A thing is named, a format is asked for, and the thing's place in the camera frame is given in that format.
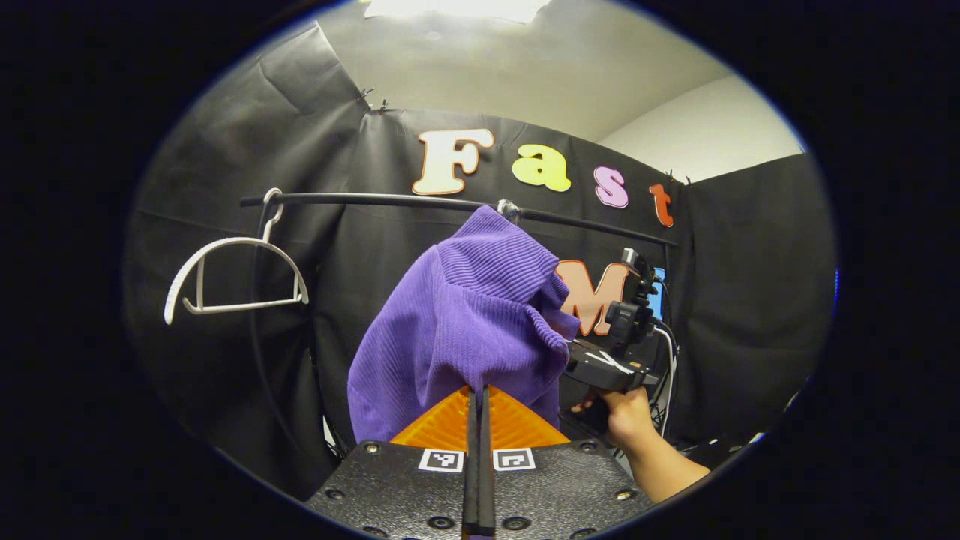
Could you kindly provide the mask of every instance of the letter m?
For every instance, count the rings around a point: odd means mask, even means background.
[[[597,335],[607,335],[610,325],[604,322],[607,306],[610,302],[623,299],[623,285],[629,271],[620,263],[607,266],[600,283],[593,288],[587,266],[580,260],[561,260],[557,265],[557,274],[564,280],[570,295],[566,297],[561,311],[580,319],[580,333],[587,335],[590,327]]]

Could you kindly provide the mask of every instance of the pink letter s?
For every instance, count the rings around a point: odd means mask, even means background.
[[[623,175],[609,167],[593,169],[593,179],[597,182],[597,198],[608,207],[622,209],[627,206],[627,191],[623,188]]]

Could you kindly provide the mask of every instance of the purple sweater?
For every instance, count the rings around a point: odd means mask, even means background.
[[[560,311],[569,290],[558,260],[490,207],[431,246],[367,329],[347,379],[353,434],[389,441],[469,384],[507,392],[554,427],[566,339],[579,320]]]

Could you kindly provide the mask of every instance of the white wall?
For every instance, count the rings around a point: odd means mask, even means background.
[[[786,121],[736,75],[681,94],[600,144],[692,182],[804,151]]]

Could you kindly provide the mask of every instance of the white hanger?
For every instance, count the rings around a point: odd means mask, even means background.
[[[270,199],[274,195],[282,194],[283,192],[277,188],[272,188],[270,191],[267,191],[267,194],[263,197],[263,204],[266,205],[270,202]],[[167,292],[167,302],[163,307],[163,320],[167,322],[168,325],[173,324],[174,322],[174,307],[177,304],[177,296],[180,295],[180,288],[183,287],[183,282],[186,280],[187,274],[190,273],[190,270],[193,269],[194,265],[197,266],[197,304],[194,306],[190,303],[189,300],[184,296],[183,305],[187,308],[188,311],[197,315],[207,315],[209,313],[225,313],[228,311],[244,311],[247,309],[256,309],[258,307],[271,307],[271,306],[284,306],[287,304],[295,304],[297,302],[303,302],[304,304],[309,304],[310,299],[307,296],[306,292],[306,282],[303,280],[303,274],[300,273],[300,269],[297,267],[297,264],[294,263],[294,260],[290,258],[287,254],[283,253],[283,250],[270,243],[270,232],[274,227],[274,224],[280,220],[280,216],[283,215],[283,205],[277,205],[276,215],[267,222],[267,226],[263,230],[263,239],[252,238],[246,236],[235,236],[233,238],[223,238],[214,242],[210,242],[201,248],[197,253],[193,254],[180,268],[180,271],[174,277],[172,283],[170,283],[170,291]],[[267,248],[268,250],[276,253],[277,255],[283,257],[287,261],[287,264],[293,267],[294,269],[294,297],[288,298],[285,300],[272,300],[269,302],[253,302],[250,304],[230,304],[227,306],[204,306],[204,258],[211,251],[232,244],[249,244],[252,246],[260,246]]]

